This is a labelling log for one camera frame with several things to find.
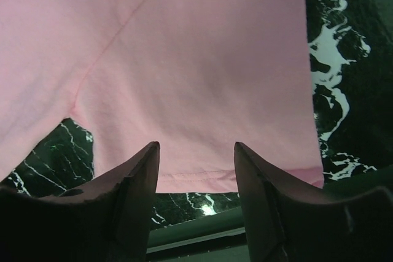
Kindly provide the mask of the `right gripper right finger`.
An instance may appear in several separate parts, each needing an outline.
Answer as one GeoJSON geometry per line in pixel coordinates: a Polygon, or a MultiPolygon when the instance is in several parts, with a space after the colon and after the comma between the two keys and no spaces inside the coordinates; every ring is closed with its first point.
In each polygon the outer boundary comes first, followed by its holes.
{"type": "Polygon", "coordinates": [[[391,261],[392,168],[314,187],[235,144],[251,261],[391,261]]]}

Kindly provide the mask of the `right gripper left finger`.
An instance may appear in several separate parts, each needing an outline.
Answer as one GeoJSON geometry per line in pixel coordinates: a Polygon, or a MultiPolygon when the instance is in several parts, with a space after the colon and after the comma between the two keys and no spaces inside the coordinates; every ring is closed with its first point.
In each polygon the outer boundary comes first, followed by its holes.
{"type": "Polygon", "coordinates": [[[1,187],[2,261],[144,261],[160,145],[59,196],[1,187]]]}

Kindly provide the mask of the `pink t shirt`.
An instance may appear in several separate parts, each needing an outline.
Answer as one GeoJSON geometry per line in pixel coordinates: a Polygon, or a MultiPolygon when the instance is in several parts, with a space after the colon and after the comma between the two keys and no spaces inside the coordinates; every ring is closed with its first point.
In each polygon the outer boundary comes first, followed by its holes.
{"type": "Polygon", "coordinates": [[[305,0],[1,0],[1,177],[71,118],[160,193],[235,192],[236,142],[321,187],[312,93],[305,0]]]}

